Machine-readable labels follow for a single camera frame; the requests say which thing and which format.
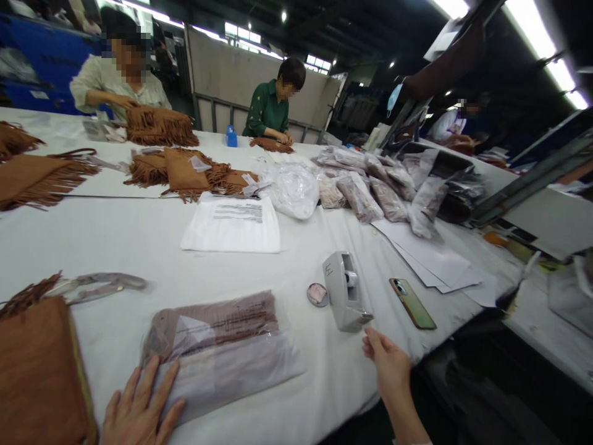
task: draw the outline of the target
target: phone case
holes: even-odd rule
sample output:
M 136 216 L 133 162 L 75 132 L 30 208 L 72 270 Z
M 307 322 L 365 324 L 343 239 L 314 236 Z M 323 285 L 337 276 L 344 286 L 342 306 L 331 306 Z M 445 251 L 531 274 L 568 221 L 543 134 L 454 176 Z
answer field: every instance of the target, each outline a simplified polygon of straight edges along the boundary
M 412 290 L 408 282 L 404 279 L 391 278 L 389 280 L 393 290 L 398 298 L 406 308 L 408 315 L 412 322 L 418 329 L 436 329 L 437 325 L 434 323 L 430 314 L 428 314 L 424 305 L 418 299 L 416 293 Z

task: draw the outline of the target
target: blue face mask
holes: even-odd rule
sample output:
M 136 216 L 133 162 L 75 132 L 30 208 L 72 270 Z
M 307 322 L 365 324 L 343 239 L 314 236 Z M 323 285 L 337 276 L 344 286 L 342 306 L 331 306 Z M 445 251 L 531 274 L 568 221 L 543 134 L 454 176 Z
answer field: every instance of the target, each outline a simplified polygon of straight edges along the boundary
M 391 96 L 389 96 L 389 100 L 387 101 L 387 117 L 391 116 L 391 112 L 393 111 L 393 107 L 397 102 L 397 98 L 400 96 L 400 91 L 402 90 L 402 83 L 400 83 L 397 87 L 393 89 L 391 92 Z

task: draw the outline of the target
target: plastic bag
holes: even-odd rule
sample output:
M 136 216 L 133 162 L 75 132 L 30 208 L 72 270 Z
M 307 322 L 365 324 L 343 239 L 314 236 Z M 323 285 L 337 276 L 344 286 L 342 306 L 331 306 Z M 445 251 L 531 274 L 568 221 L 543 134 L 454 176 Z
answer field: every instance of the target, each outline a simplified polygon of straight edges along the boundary
M 355 167 L 364 172 L 368 172 L 364 154 L 356 150 L 348 150 L 346 148 L 336 148 L 334 150 L 335 160 L 340 164 Z
M 408 211 L 397 193 L 380 179 L 371 177 L 369 180 L 377 202 L 385 213 L 385 218 L 392 223 L 405 223 L 408 220 Z
M 323 208 L 349 208 L 347 199 L 336 186 L 339 176 L 329 177 L 324 170 L 316 175 Z
M 412 232 L 420 238 L 431 239 L 437 235 L 434 220 L 439 212 L 440 204 L 445 199 L 447 190 L 445 180 L 435 176 L 426 178 L 420 186 L 408 209 Z
M 416 196 L 416 189 L 414 187 L 414 180 L 406 170 L 406 167 L 401 162 L 395 161 L 393 167 L 386 170 L 389 177 L 400 186 L 399 192 L 402 198 L 406 201 L 412 201 Z
M 474 172 L 474 166 L 459 171 L 447 180 L 449 195 L 459 198 L 469 207 L 474 205 L 486 194 L 486 185 L 480 173 Z
M 192 156 L 188 162 L 191 163 L 193 169 L 198 173 L 202 173 L 212 168 L 212 166 L 209 166 L 208 164 L 205 164 L 202 161 L 200 161 L 200 159 L 197 156 Z
M 384 166 L 393 167 L 395 165 L 395 161 L 392 158 L 389 158 L 388 156 L 377 156 L 377 159 Z
M 186 400 L 181 425 L 306 371 L 285 313 L 271 291 L 225 302 L 165 309 L 152 320 L 141 364 L 161 357 L 154 385 L 180 369 L 164 414 Z
M 341 177 L 337 186 L 362 223 L 369 224 L 383 218 L 383 211 L 372 198 L 360 175 L 351 172 L 348 176 Z
M 387 170 L 385 170 L 385 167 L 383 167 L 383 164 L 381 164 L 381 161 L 379 161 L 377 156 L 366 153 L 364 160 L 366 161 L 366 165 L 369 169 L 369 175 L 383 181 L 385 184 L 391 187 L 394 192 L 400 192 L 399 186 L 389 177 Z
M 436 148 L 429 148 L 422 153 L 403 155 L 403 166 L 414 181 L 416 190 L 419 190 L 424 180 L 428 178 L 438 154 L 439 151 Z
M 302 164 L 270 166 L 260 173 L 257 185 L 260 198 L 269 196 L 277 211 L 293 218 L 309 219 L 319 202 L 317 179 Z

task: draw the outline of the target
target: blue machine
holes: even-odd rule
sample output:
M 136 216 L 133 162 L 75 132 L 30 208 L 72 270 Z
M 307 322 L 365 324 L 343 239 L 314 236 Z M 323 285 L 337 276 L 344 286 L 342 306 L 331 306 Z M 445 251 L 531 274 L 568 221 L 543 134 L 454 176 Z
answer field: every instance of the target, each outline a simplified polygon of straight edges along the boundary
M 89 54 L 101 55 L 101 39 L 57 27 L 44 20 L 0 14 L 0 40 L 23 52 L 40 85 L 0 80 L 17 108 L 82 114 L 74 106 L 69 83 Z

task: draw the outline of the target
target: ceiling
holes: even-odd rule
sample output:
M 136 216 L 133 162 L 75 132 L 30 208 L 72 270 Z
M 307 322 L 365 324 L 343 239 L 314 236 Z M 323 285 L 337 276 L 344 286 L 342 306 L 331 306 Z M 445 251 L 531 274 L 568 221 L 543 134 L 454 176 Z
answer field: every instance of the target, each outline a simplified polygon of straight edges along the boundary
M 167 4 L 172 2 L 184 12 L 171 11 Z M 593 46 L 586 40 L 593 29 L 593 15 L 585 13 L 589 2 L 547 0 L 578 67 L 593 66 Z M 184 14 L 178 18 L 192 19 L 192 24 L 220 34 L 224 21 L 244 27 L 249 22 L 264 45 L 302 59 L 309 53 L 336 59 L 332 72 L 379 64 L 371 86 L 386 91 L 393 88 L 397 75 L 414 74 L 426 64 L 423 55 L 447 22 L 429 0 L 152 0 L 151 4 L 172 17 Z M 282 11 L 287 13 L 285 23 Z M 502 11 L 488 24 L 486 38 L 486 55 L 477 69 L 454 85 L 454 94 L 435 97 L 434 108 L 488 91 L 490 103 L 503 118 L 534 132 L 557 124 L 572 111 Z M 593 98 L 593 74 L 577 76 L 577 84 Z

